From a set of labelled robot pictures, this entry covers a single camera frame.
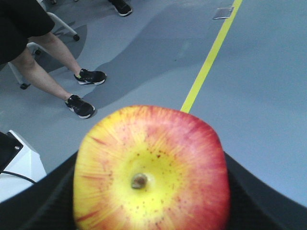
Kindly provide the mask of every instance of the floor marking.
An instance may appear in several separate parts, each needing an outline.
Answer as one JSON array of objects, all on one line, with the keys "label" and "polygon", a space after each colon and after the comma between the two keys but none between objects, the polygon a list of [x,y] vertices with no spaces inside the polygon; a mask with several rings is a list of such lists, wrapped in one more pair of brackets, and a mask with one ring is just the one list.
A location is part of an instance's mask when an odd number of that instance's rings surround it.
[{"label": "floor marking", "polygon": [[241,5],[243,0],[235,0],[234,3],[233,3],[233,7],[234,7],[234,10],[232,11],[231,13],[231,16],[230,18],[228,19],[225,19],[212,47],[211,47],[211,50],[209,51],[209,54],[204,62],[204,64],[202,65],[202,68],[200,69],[182,107],[181,107],[181,111],[182,112],[186,112],[186,113],[189,113],[194,102],[195,102],[195,99],[199,93],[199,91],[201,90],[201,86],[203,85],[212,65],[213,65],[213,62],[224,42],[224,39],[229,31],[229,28],[232,24],[232,22],[234,21],[234,18],[236,16],[236,13]]}]

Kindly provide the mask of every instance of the red and yellow apple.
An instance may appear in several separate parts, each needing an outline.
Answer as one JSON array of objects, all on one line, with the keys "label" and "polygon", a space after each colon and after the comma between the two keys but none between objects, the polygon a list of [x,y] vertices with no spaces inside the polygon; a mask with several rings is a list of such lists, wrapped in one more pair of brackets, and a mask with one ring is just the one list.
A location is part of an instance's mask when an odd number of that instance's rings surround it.
[{"label": "red and yellow apple", "polygon": [[73,201],[79,230],[223,230],[230,191],[219,138],[181,111],[122,108],[82,141]]}]

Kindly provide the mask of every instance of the apple stem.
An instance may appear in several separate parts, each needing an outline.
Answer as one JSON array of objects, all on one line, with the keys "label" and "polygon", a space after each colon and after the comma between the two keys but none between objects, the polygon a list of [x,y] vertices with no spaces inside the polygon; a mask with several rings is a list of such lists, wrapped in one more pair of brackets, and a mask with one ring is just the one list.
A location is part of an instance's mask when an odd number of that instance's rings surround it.
[{"label": "apple stem", "polygon": [[131,181],[131,187],[135,189],[141,189],[146,186],[147,176],[143,173],[137,173],[134,175]]}]

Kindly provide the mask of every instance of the metal plate on floor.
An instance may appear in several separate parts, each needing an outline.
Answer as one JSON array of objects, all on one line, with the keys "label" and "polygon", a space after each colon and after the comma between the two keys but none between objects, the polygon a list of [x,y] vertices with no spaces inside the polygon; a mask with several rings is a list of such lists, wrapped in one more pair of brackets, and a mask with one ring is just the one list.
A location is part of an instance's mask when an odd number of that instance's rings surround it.
[{"label": "metal plate on floor", "polygon": [[234,9],[234,7],[218,8],[213,19],[227,19],[227,18],[230,18],[233,9]]}]

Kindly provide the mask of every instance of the black sneaker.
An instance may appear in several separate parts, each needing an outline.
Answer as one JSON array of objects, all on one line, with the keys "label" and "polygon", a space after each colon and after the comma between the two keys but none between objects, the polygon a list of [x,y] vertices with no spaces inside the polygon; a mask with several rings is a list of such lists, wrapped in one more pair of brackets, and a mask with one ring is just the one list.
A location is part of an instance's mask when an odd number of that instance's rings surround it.
[{"label": "black sneaker", "polygon": [[105,82],[106,74],[101,71],[88,71],[82,69],[78,76],[74,75],[80,85],[95,84],[100,85]]},{"label": "black sneaker", "polygon": [[72,111],[75,112],[79,118],[86,119],[94,114],[95,107],[83,101],[79,96],[72,95],[65,104]]},{"label": "black sneaker", "polygon": [[131,7],[124,0],[109,0],[114,6],[114,9],[121,17],[128,16],[132,13]]}]

